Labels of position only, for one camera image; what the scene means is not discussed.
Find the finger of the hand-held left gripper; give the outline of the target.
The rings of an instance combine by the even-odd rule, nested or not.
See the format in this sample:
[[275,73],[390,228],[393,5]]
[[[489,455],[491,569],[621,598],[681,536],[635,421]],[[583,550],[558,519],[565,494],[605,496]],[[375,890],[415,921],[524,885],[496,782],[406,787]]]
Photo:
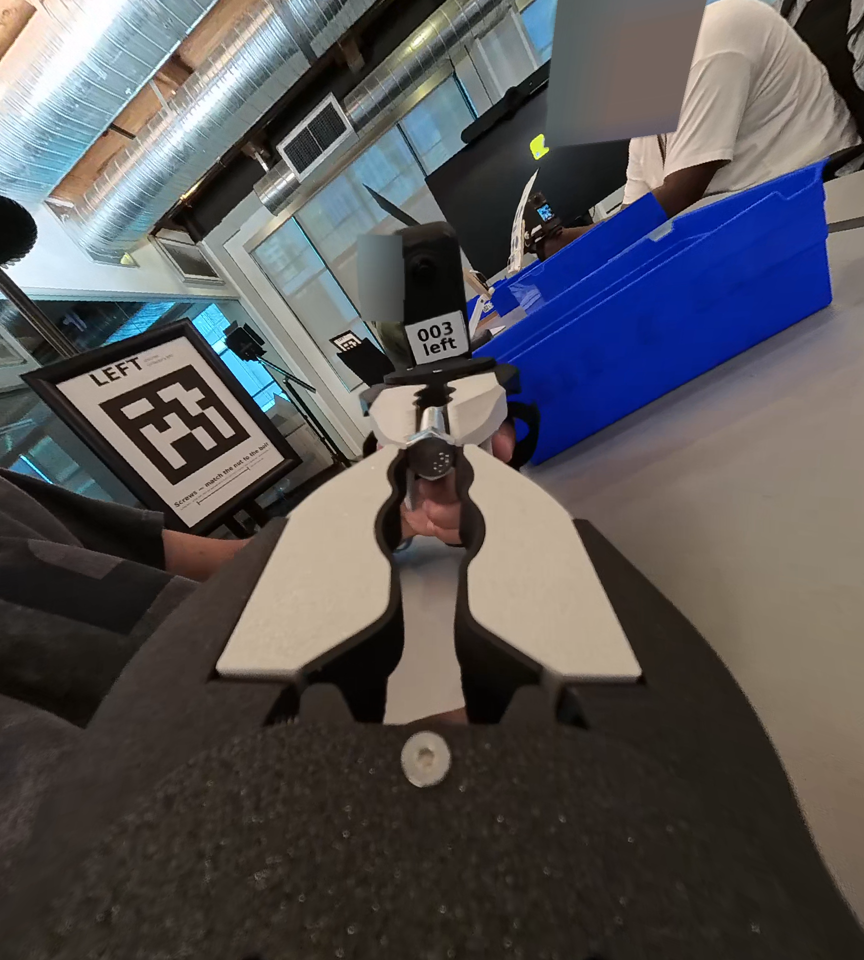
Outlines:
[[418,384],[375,385],[366,389],[366,418],[378,449],[406,450],[418,433]]
[[444,423],[450,454],[466,446],[481,447],[505,422],[507,393],[495,373],[477,373],[449,380]]

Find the blue plastic bin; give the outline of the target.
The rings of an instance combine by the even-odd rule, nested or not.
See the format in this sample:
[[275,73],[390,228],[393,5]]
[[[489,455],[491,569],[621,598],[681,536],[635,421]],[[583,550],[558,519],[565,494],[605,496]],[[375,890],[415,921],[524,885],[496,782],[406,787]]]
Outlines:
[[672,219],[478,352],[520,373],[540,464],[829,306],[825,161]]
[[522,270],[510,280],[510,294],[522,306],[533,291],[550,301],[616,259],[667,220],[666,211],[648,193],[595,224],[544,261],[536,261]]

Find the black video bar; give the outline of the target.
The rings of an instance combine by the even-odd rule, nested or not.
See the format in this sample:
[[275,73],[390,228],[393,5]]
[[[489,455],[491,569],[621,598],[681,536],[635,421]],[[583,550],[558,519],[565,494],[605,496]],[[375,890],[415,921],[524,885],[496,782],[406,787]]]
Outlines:
[[535,83],[524,80],[510,87],[497,103],[462,130],[462,143],[469,146],[485,137],[496,126],[513,118],[524,106],[546,90],[547,86],[548,76],[545,75],[539,77]]

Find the white air vent grille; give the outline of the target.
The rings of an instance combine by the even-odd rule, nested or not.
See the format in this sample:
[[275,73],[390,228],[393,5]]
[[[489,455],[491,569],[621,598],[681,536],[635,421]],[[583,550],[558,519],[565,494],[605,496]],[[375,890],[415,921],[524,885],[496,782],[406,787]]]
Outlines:
[[355,138],[349,115],[330,93],[289,131],[275,150],[301,183]]

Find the short thick steel bolt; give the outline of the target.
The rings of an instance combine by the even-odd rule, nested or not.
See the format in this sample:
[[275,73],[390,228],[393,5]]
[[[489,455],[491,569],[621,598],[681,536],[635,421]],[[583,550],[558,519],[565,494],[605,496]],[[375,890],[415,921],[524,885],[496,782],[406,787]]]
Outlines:
[[450,448],[413,448],[406,450],[406,461],[415,477],[428,481],[446,478],[454,470],[456,446],[450,434],[448,408],[445,405],[428,406],[420,411],[414,434],[428,427],[438,426],[452,438]]

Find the framed marker sign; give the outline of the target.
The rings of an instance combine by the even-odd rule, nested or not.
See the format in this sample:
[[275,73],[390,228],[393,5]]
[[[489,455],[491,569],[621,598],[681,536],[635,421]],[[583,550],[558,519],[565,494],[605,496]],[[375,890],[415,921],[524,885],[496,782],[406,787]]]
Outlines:
[[214,532],[302,463],[187,318],[21,379],[179,532]]

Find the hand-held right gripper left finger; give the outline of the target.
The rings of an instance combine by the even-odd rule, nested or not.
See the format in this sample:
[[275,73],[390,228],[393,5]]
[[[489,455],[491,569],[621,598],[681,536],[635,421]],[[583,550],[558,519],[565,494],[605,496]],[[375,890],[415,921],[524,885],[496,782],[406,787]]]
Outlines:
[[403,451],[386,446],[288,517],[216,662],[224,681],[330,685],[353,718],[380,725],[404,649]]

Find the black display screen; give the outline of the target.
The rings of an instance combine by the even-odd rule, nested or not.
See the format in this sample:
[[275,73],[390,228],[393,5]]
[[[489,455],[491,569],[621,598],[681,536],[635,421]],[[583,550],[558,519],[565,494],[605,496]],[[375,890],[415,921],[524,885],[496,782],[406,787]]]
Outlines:
[[550,148],[546,90],[483,132],[426,177],[441,217],[455,230],[471,267],[487,278],[505,271],[522,192],[539,190],[564,226],[580,225],[626,182],[628,140]]

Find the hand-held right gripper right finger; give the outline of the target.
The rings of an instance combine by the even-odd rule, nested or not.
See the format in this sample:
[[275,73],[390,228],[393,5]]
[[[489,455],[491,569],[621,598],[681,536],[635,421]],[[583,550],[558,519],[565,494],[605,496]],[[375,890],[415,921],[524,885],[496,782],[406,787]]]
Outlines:
[[464,556],[454,647],[468,723],[497,725],[522,690],[557,714],[567,690],[639,684],[586,525],[478,446],[462,449],[456,474]]

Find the person's left hand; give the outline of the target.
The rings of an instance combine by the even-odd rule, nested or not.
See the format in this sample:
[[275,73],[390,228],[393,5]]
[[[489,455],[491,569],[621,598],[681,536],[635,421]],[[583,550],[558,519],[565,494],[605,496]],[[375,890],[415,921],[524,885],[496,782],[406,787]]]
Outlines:
[[447,546],[462,546],[462,504],[451,473],[438,480],[417,478],[410,494],[410,506],[401,507],[401,538],[435,539]]

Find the white sheet with yellow mark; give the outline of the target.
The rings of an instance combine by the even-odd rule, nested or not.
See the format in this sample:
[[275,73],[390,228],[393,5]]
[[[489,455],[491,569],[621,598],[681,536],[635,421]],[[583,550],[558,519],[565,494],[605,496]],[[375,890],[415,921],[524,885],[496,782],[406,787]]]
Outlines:
[[[534,137],[530,141],[529,149],[533,160],[535,162],[540,161],[546,154],[549,153],[549,148],[546,146],[545,135],[540,133]],[[516,207],[515,215],[513,217],[512,228],[510,232],[510,254],[506,268],[507,279],[510,279],[512,276],[522,270],[522,260],[526,248],[525,210],[529,197],[533,193],[533,187],[538,174],[539,167],[535,166],[533,174],[526,181],[525,186],[523,187],[518,205]]]

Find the document stand with black board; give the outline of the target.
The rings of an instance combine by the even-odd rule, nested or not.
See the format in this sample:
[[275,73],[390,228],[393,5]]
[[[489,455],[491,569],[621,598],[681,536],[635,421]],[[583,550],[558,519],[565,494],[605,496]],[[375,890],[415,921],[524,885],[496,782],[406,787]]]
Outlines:
[[[366,185],[365,189],[381,210],[383,210],[397,222],[400,222],[403,226],[412,228],[422,226],[425,223],[421,222],[410,213],[398,207],[390,199],[385,198],[372,187]],[[462,275],[465,285],[471,291],[473,291],[475,295],[482,297],[485,300],[491,299],[494,293],[494,288],[480,271],[475,270],[471,266],[462,266]]]

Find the large silver air duct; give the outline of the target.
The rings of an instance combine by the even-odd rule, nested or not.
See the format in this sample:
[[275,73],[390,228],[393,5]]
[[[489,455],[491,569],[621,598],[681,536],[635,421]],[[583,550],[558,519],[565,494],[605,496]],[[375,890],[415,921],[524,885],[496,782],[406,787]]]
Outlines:
[[0,61],[0,195],[41,203],[214,6],[43,2]]

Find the small marker sign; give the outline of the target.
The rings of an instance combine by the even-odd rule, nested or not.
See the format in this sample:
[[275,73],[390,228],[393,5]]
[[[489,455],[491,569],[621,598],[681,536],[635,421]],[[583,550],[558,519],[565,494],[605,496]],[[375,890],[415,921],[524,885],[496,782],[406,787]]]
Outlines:
[[368,387],[383,384],[395,371],[393,362],[373,340],[361,338],[352,330],[331,338],[330,343],[342,365]]

